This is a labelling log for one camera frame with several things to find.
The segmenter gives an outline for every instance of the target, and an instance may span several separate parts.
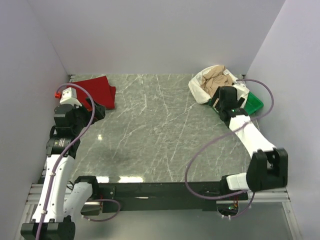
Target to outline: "red cloth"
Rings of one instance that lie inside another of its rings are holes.
[[[73,82],[87,90],[94,101],[105,106],[107,109],[115,108],[116,87],[110,86],[106,76],[97,77],[94,79]],[[76,89],[76,97],[89,111],[92,110],[89,103],[86,101],[87,95],[80,89]]]

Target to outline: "beige cloth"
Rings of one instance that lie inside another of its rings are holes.
[[[219,65],[202,76],[201,88],[209,94],[211,98],[218,87],[232,86],[233,80],[229,74],[224,75],[224,70],[226,70],[225,66]]]

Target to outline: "marble table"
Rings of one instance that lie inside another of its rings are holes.
[[[73,75],[76,82],[99,75]],[[97,176],[101,183],[181,182],[191,157],[230,130],[208,105],[196,103],[191,74],[108,74],[116,86],[115,110],[82,137],[71,174]],[[200,154],[189,181],[219,181],[245,172],[250,156],[235,136]]]

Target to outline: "gray wall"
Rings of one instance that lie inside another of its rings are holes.
[[[285,0],[28,0],[69,74],[244,74]]]
[[[67,74],[26,0],[0,1],[0,239],[18,229]]]
[[[320,238],[319,12],[320,1],[287,0],[247,74],[273,91],[274,110],[260,127],[288,151],[288,192],[307,240]],[[250,88],[266,110],[268,93],[257,85]]]

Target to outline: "green container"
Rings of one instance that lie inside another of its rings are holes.
[[[255,113],[257,110],[261,109],[264,103],[257,98],[253,93],[249,92],[248,99],[245,103],[244,110],[249,114]]]

